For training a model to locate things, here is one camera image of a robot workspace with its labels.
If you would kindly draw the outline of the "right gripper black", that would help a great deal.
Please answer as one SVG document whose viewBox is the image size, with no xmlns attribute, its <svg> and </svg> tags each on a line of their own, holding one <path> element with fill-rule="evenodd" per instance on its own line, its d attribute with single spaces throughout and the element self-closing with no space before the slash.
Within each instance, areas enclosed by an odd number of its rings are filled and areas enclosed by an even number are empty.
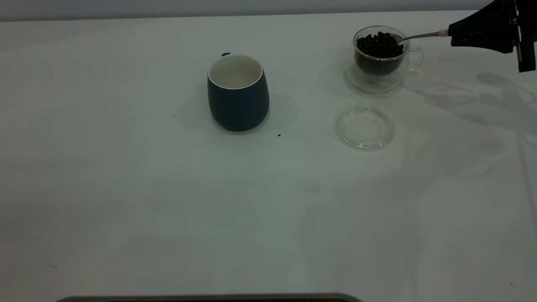
<svg viewBox="0 0 537 302">
<path fill-rule="evenodd" d="M 468 36 L 471 34 L 508 32 L 516 18 L 518 38 L 504 36 Z M 453 47 L 474 47 L 512 53 L 516 46 L 519 72 L 536 70 L 537 2 L 535 0 L 493 0 L 474 14 L 448 27 Z"/>
</svg>

